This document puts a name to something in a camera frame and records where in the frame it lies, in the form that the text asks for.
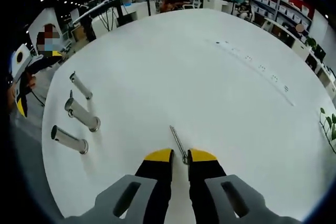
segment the white table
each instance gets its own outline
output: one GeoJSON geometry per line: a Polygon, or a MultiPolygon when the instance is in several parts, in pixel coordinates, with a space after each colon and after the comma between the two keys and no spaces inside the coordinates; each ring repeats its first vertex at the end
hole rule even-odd
{"type": "MultiPolygon", "coordinates": [[[[322,73],[319,76],[319,79],[325,86],[330,98],[333,99],[336,96],[336,86],[330,76],[331,73],[325,68],[325,66],[321,63],[321,61],[314,55],[314,52],[309,50],[300,39],[298,39],[289,30],[284,28],[284,26],[280,25],[279,23],[269,18],[265,18],[265,20],[279,27],[280,29],[284,30],[288,35],[290,35],[294,39],[294,43],[291,48],[298,56],[300,56],[300,58],[302,58],[305,61],[309,55],[314,57],[314,59],[316,60],[317,66],[318,66],[315,69],[315,73],[317,74],[320,70],[322,70],[322,73]]],[[[265,29],[265,27],[266,27],[266,22],[262,26],[262,29],[265,29]]]]}
{"type": "Polygon", "coordinates": [[[271,210],[303,219],[335,173],[336,155],[319,128],[320,107],[335,112],[314,73],[271,34],[209,9],[159,14],[91,42],[55,73],[43,117],[45,171],[62,214],[81,215],[100,192],[134,174],[148,153],[173,148],[166,223],[195,223],[173,125],[185,148],[213,153],[227,174],[262,193],[271,210]],[[217,41],[239,45],[272,67],[291,88],[295,106],[217,41]],[[70,82],[73,71],[93,92],[93,104],[70,82]],[[98,132],[68,117],[71,89],[100,118],[98,132]],[[89,152],[80,155],[51,140],[54,124],[85,138],[89,152]]]}
{"type": "MultiPolygon", "coordinates": [[[[156,7],[155,7],[155,1],[150,1],[150,9],[151,9],[151,16],[156,14],[156,7]]],[[[121,6],[121,10],[123,15],[131,14],[133,20],[140,20],[145,17],[148,17],[148,6],[147,2],[139,2],[139,3],[132,3],[129,6],[121,6]]],[[[97,38],[103,36],[104,34],[108,33],[108,30],[105,28],[104,23],[102,22],[102,19],[104,22],[108,21],[109,29],[114,30],[117,28],[117,18],[119,17],[117,9],[114,8],[114,14],[113,14],[113,24],[112,24],[112,8],[110,8],[106,13],[103,13],[102,15],[97,16],[94,18],[91,22],[92,29],[94,31],[94,34],[97,38]]]]}

